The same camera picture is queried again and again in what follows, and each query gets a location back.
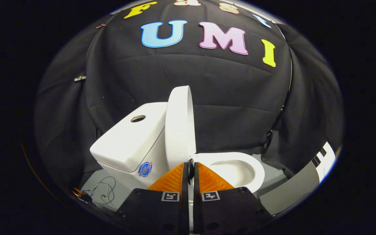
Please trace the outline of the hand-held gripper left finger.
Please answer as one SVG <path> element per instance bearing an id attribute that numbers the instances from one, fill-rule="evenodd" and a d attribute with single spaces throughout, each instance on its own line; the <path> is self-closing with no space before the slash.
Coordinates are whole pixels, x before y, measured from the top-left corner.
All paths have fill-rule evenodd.
<path id="1" fill-rule="evenodd" d="M 181 163 L 148 189 L 136 188 L 116 212 L 127 235 L 188 235 L 189 165 Z"/>

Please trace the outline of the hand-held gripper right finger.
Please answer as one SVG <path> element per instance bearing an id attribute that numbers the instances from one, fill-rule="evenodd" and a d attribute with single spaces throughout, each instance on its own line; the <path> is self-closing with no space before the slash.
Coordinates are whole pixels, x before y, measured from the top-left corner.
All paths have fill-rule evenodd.
<path id="1" fill-rule="evenodd" d="M 193 232 L 254 235 L 272 216 L 246 187 L 234 187 L 202 163 L 194 164 Z"/>

